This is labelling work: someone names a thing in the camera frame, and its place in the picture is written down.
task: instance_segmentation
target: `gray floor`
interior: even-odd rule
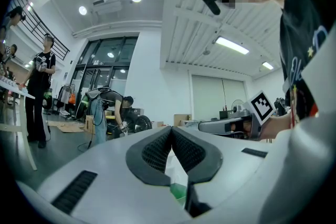
[[[0,111],[2,111],[2,102],[0,102]],[[13,109],[7,110],[7,122],[12,124],[16,121],[19,124],[18,105],[16,105],[16,113]],[[49,115],[48,120],[51,121],[65,121],[64,118],[57,115]],[[30,150],[32,152],[37,171],[33,171],[26,153],[24,151],[22,134],[2,132],[0,131],[0,142],[2,143],[5,158],[12,170],[16,180],[20,180],[31,188],[36,190],[43,180],[62,167],[72,159],[81,154],[77,147],[85,142],[89,142],[91,135],[85,132],[82,133],[63,133],[57,127],[50,127],[51,140],[47,142],[46,148],[38,148],[37,142],[30,143]],[[47,126],[45,125],[45,133],[47,140],[50,138]],[[87,145],[79,147],[80,150],[85,151]]]

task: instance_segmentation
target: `person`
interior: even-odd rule
[[[1,55],[0,57],[0,63],[2,64],[3,66],[3,69],[4,69],[4,73],[5,73],[5,77],[9,78],[9,73],[8,73],[8,67],[6,67],[6,63],[12,59],[12,58],[15,58],[15,53],[17,51],[17,46],[16,44],[13,44],[11,46],[7,46],[5,45],[4,46],[5,48],[5,52],[3,55]]]
[[[26,98],[28,142],[38,140],[39,148],[46,147],[42,104],[44,92],[50,87],[51,75],[55,73],[56,57],[50,51],[53,45],[54,39],[46,34],[43,43],[44,51],[34,57],[34,63],[19,87],[20,89],[24,87],[29,79],[27,90],[35,99]]]
[[[3,60],[6,52],[5,40],[8,36],[8,31],[11,26],[17,26],[20,21],[24,21],[26,15],[23,15],[23,9],[20,6],[8,12],[1,23],[0,27],[0,60]]]
[[[119,130],[123,132],[125,131],[125,126],[122,124],[120,109],[129,108],[133,104],[133,98],[131,96],[123,97],[121,94],[109,90],[98,93],[97,90],[99,89],[87,92],[88,96],[94,98],[88,108],[88,115],[93,115],[96,145],[106,141],[107,122],[104,108],[106,109],[107,106],[114,107],[115,120]]]
[[[291,112],[281,117],[271,117],[262,127],[260,139],[272,139],[282,131],[294,127],[302,119],[314,116],[318,108],[301,77],[301,71],[318,53],[334,21],[334,5],[329,0],[215,0],[220,5],[235,8],[240,3],[274,1],[282,10],[280,20],[280,58],[288,85],[286,103]],[[251,122],[244,122],[250,135]]]

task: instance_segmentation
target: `tire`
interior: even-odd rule
[[[135,121],[134,131],[136,133],[139,133],[139,132],[142,132],[142,131],[146,131],[146,130],[149,130],[151,128],[152,128],[152,122],[146,116],[140,116]]]

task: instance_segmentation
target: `railing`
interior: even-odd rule
[[[61,60],[64,60],[67,53],[70,51],[54,34],[50,29],[43,23],[34,8],[30,7],[28,0],[12,0],[10,2],[9,10],[15,8],[16,6],[21,6],[23,8],[24,14],[26,15],[26,20],[23,25],[31,32],[31,34],[42,44],[45,40],[45,34],[49,33],[54,38],[54,45],[52,47],[52,52]]]

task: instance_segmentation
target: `white table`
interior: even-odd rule
[[[29,162],[30,162],[33,170],[36,171],[37,168],[36,168],[35,162],[34,162],[33,157],[31,155],[32,153],[30,152],[30,148],[29,148],[29,145],[28,145],[28,139],[27,139],[27,136],[28,136],[28,133],[27,133],[27,117],[26,117],[26,110],[25,110],[25,97],[32,98],[32,99],[35,99],[35,97],[32,96],[32,95],[30,95],[30,94],[28,94],[28,93],[26,93],[26,92],[20,91],[17,87],[13,87],[13,86],[11,86],[11,85],[9,85],[6,82],[1,81],[1,80],[0,80],[0,87],[5,88],[5,89],[7,89],[9,91],[16,92],[16,93],[20,94],[19,115],[20,115],[20,123],[21,123],[20,126],[17,126],[17,125],[8,125],[8,124],[6,124],[6,117],[4,117],[5,123],[4,124],[0,124],[0,131],[5,131],[5,132],[21,132],[22,133],[23,143],[24,143],[24,147],[25,147],[25,151],[26,151],[27,157],[29,159]],[[3,111],[4,115],[7,114],[6,111],[5,111],[6,107],[7,107],[7,100],[5,100],[5,104],[4,104],[4,111]]]

